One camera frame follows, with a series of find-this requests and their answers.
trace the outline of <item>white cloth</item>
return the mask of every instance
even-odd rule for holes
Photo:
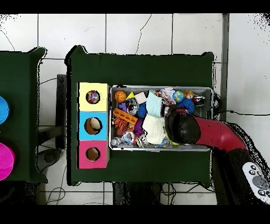
[[[162,143],[166,135],[164,126],[165,119],[163,117],[157,118],[146,114],[142,128],[147,132],[147,141],[152,144]]]

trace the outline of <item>cube with circular hole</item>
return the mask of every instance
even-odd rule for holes
[[[110,157],[107,141],[78,141],[79,169],[106,168]]]
[[[107,140],[107,112],[79,112],[79,140]]]
[[[108,111],[109,86],[106,83],[80,82],[78,88],[80,111]]]

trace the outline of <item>pink bin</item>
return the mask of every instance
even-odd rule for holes
[[[15,155],[12,149],[0,143],[0,181],[10,175],[14,160]]]

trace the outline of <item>black cable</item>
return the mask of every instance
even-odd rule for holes
[[[47,80],[47,81],[45,81],[45,82],[41,82],[40,85],[41,85],[41,84],[44,84],[44,83],[46,83],[46,82],[49,82],[49,81],[51,81],[51,80],[54,80],[54,79],[57,79],[57,78],[53,78],[53,79],[49,79],[49,80]]]

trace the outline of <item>stuffed animal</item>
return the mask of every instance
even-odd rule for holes
[[[183,91],[184,97],[188,98],[188,99],[192,99],[194,94],[191,91]]]

